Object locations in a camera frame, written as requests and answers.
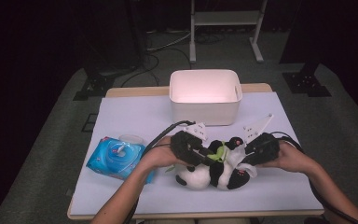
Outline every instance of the white bin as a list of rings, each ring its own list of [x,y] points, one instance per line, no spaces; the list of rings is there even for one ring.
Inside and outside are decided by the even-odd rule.
[[[229,125],[242,99],[238,76],[231,70],[183,70],[172,73],[170,99],[173,121]]]

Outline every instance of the forearm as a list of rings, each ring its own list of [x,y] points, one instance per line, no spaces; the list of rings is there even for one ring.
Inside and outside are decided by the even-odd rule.
[[[138,164],[91,223],[123,223],[144,188],[151,168]]]
[[[339,211],[358,220],[358,208],[347,198],[321,165],[315,162],[306,175],[327,202]],[[326,210],[326,215],[331,223],[345,223],[341,217],[329,210]]]

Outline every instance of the blue plastic packaging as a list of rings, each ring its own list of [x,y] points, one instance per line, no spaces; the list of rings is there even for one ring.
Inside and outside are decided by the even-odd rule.
[[[125,180],[141,159],[145,146],[111,137],[101,139],[86,166],[98,174]],[[146,179],[150,183],[154,172]]]

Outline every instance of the human arm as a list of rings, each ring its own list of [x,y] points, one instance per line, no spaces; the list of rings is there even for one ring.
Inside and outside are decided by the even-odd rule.
[[[176,163],[185,164],[173,155],[169,147],[170,142],[170,137],[164,137],[157,143],[157,146],[161,147],[154,147],[144,155],[129,177],[95,215],[91,223],[123,223],[139,198],[146,178],[152,170]]]
[[[325,169],[291,144],[280,141],[278,159],[258,167],[277,167],[288,172],[300,172],[306,175],[318,193],[339,211],[358,220],[358,208],[336,185]],[[349,223],[342,217],[325,208],[325,214],[331,223]]]

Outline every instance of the black and white plush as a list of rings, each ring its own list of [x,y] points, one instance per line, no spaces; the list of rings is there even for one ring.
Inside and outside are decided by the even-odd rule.
[[[205,189],[209,185],[219,189],[237,189],[245,185],[250,177],[256,176],[254,166],[241,163],[245,157],[243,140],[232,137],[228,142],[212,141],[208,149],[214,155],[211,166],[200,164],[195,167],[176,165],[176,181],[190,189]]]

